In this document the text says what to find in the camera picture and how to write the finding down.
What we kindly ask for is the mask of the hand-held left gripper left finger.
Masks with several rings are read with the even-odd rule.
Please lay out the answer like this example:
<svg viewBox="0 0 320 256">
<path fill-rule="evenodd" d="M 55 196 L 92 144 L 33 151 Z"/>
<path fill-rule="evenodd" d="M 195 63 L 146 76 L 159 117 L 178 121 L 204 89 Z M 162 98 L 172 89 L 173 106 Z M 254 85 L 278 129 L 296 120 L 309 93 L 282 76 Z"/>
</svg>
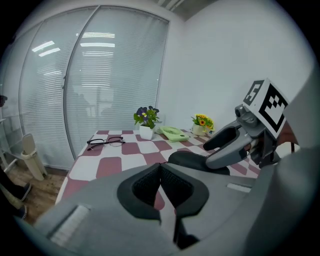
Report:
<svg viewBox="0 0 320 256">
<path fill-rule="evenodd" d="M 170 256 L 153 206 L 159 185 L 159 164 L 94 179 L 46 212 L 33 240 L 49 255 Z"/>
</svg>

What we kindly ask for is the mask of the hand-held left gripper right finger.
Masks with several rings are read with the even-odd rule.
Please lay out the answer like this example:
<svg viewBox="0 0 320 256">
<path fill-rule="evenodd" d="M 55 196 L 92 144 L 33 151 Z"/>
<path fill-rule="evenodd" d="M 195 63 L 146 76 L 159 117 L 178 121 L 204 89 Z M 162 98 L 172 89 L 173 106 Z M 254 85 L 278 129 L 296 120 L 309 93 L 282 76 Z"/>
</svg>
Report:
<svg viewBox="0 0 320 256">
<path fill-rule="evenodd" d="M 162 250 L 257 250 L 259 178 L 160 166 L 161 187 L 176 210 L 174 236 Z"/>
</svg>

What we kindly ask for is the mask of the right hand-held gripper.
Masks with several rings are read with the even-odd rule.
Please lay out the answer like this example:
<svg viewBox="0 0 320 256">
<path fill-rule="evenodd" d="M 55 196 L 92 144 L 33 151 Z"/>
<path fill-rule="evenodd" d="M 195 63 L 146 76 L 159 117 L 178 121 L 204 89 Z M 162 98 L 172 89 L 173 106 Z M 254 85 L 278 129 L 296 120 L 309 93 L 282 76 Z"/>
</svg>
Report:
<svg viewBox="0 0 320 256">
<path fill-rule="evenodd" d="M 237 122 L 251 137 L 250 158 L 260 168 L 280 160 L 275 151 L 278 136 L 286 122 L 283 112 L 287 106 L 286 97 L 265 78 L 253 81 L 242 104 L 234 109 Z M 214 150 L 206 157 L 206 172 L 229 173 L 228 166 L 247 157 L 245 147 L 248 142 L 237 139 L 240 125 L 219 130 L 203 144 L 205 151 Z"/>
</svg>

